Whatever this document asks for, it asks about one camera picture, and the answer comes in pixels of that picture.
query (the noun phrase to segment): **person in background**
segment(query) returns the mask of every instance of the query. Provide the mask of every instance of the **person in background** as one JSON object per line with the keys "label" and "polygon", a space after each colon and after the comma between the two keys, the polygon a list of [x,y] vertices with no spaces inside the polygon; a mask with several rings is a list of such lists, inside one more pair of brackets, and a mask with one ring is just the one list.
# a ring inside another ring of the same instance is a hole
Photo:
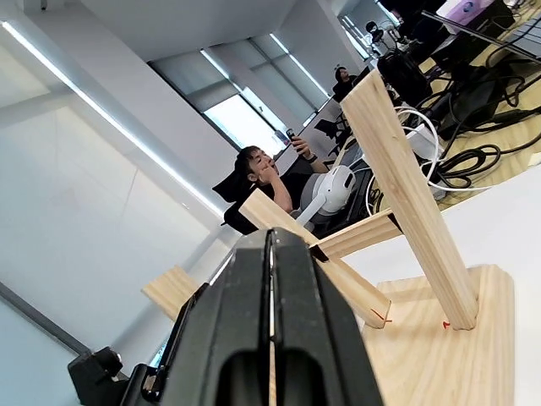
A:
{"label": "person in background", "polygon": [[[308,143],[292,137],[295,151],[304,158],[315,173],[327,173],[327,166],[310,150]],[[303,188],[310,177],[305,173],[287,173],[280,176],[274,160],[257,146],[247,146],[237,155],[235,171],[256,184],[267,196],[287,213],[300,207]]]}
{"label": "person in background", "polygon": [[356,75],[350,75],[347,69],[340,66],[335,71],[335,79],[338,83],[332,88],[335,95],[332,97],[337,102],[341,102],[347,94],[353,89],[353,81],[357,78]]}

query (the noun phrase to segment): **man's hand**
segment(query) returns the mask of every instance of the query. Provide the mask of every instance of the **man's hand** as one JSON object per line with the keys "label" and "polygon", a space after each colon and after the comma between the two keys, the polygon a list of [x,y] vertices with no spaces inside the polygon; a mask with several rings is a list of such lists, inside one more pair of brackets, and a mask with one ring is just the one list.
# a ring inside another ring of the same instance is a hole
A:
{"label": "man's hand", "polygon": [[278,173],[276,173],[276,170],[270,166],[264,167],[261,169],[260,172],[260,182],[262,184],[270,184],[273,180],[276,180],[278,177]]}
{"label": "man's hand", "polygon": [[295,136],[291,138],[291,143],[293,145],[293,148],[295,148],[295,151],[304,159],[310,159],[312,157],[313,154],[310,150],[308,142],[306,142],[300,137]]}

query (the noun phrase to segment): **wooden desk surface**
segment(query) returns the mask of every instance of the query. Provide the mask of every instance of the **wooden desk surface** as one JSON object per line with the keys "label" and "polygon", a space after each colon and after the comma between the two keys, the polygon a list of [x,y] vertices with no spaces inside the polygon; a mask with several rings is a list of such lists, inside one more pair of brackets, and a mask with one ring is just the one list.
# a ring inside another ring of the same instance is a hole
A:
{"label": "wooden desk surface", "polygon": [[[536,6],[531,7],[528,10],[522,10],[522,17],[516,19],[515,26],[522,24],[523,22],[531,19],[534,15],[538,14],[541,10],[541,1],[537,1]],[[481,52],[473,61],[472,65],[480,66],[485,63],[487,56],[495,49],[495,46],[490,45],[483,52]],[[498,60],[498,55],[495,56],[494,61]],[[421,63],[419,67],[422,71],[426,72],[434,66],[434,61],[430,58]],[[535,75],[541,74],[541,66],[539,70],[526,78],[527,82],[535,77]],[[435,92],[442,91],[447,84],[444,80],[435,80],[432,82],[432,89]],[[518,108],[531,109],[541,105],[541,80],[534,85],[530,86],[520,95],[520,102]],[[497,112],[504,112],[511,110],[504,101],[498,106]],[[491,131],[489,133],[471,133],[467,132],[461,134],[457,138],[449,150],[448,157],[454,156],[460,151],[465,151],[470,148],[475,148],[484,144],[495,144],[502,150],[507,150],[522,144],[527,143],[536,135],[541,132],[541,116],[530,118],[522,123],[518,123],[500,129]],[[541,141],[531,145],[530,147],[521,150],[517,153],[503,156],[499,163],[491,170],[480,173],[476,178],[472,178],[472,187],[490,186],[500,184],[501,182],[513,178],[516,175],[524,172],[527,169],[528,162],[532,154],[541,152]],[[461,201],[467,200],[470,197],[482,192],[449,192],[447,196],[438,202],[438,206],[441,210],[454,206]],[[380,209],[383,210],[387,207],[385,198],[381,202]]]}

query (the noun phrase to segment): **white table surface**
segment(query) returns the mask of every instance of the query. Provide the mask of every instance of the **white table surface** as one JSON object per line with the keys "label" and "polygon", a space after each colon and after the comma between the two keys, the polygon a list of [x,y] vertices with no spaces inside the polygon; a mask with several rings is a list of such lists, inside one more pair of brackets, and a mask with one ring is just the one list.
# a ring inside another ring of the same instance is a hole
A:
{"label": "white table surface", "polygon": [[[541,167],[447,209],[468,267],[496,264],[515,281],[515,405],[541,404]],[[423,275],[402,235],[344,259],[373,284]]]}

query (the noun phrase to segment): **wooden stool leg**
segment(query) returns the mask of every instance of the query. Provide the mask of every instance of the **wooden stool leg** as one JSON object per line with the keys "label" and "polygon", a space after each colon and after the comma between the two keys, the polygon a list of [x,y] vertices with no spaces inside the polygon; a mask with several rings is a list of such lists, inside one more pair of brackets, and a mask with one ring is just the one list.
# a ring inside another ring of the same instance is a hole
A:
{"label": "wooden stool leg", "polygon": [[407,143],[380,74],[342,102],[396,220],[455,329],[475,327],[477,294],[426,179]]}

